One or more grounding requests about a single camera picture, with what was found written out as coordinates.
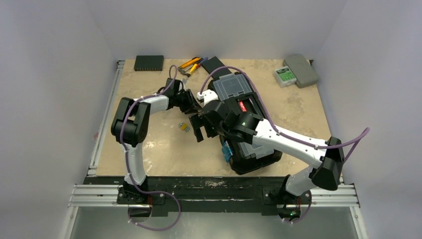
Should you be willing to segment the black tool box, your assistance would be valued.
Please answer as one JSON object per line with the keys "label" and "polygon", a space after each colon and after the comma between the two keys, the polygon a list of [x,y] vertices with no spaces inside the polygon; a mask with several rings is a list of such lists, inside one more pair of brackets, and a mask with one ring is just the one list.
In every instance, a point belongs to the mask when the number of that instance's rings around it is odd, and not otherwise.
{"label": "black tool box", "polygon": [[228,117],[219,124],[219,136],[226,162],[239,175],[278,162],[282,152],[269,146],[252,143],[252,134],[259,119],[267,118],[257,93],[240,73],[228,74],[212,80],[208,86],[221,105],[228,109]]}

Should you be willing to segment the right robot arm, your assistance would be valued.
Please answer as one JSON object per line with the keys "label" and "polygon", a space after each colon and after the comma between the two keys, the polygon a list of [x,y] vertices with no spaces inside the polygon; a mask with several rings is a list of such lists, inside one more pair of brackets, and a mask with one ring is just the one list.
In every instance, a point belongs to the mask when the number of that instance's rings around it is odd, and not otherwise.
{"label": "right robot arm", "polygon": [[190,122],[198,142],[204,139],[200,130],[204,127],[208,137],[221,135],[235,142],[269,147],[306,163],[306,169],[284,179],[279,190],[284,202],[290,203],[315,187],[335,191],[340,185],[344,153],[337,138],[325,141],[307,137],[273,125],[260,115],[234,112],[219,100],[208,102],[190,116]]}

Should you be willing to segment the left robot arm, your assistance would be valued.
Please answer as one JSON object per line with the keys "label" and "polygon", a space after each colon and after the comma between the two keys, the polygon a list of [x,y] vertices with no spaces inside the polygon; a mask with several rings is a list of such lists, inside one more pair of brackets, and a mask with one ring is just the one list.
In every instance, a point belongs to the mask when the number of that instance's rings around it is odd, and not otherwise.
{"label": "left robot arm", "polygon": [[138,99],[123,97],[118,104],[111,133],[122,147],[126,166],[124,180],[126,184],[133,186],[129,190],[129,197],[137,204],[144,203],[148,194],[154,193],[142,185],[147,179],[142,144],[148,135],[150,116],[174,107],[186,115],[202,109],[191,90],[185,88],[184,81],[170,78],[157,92]]}

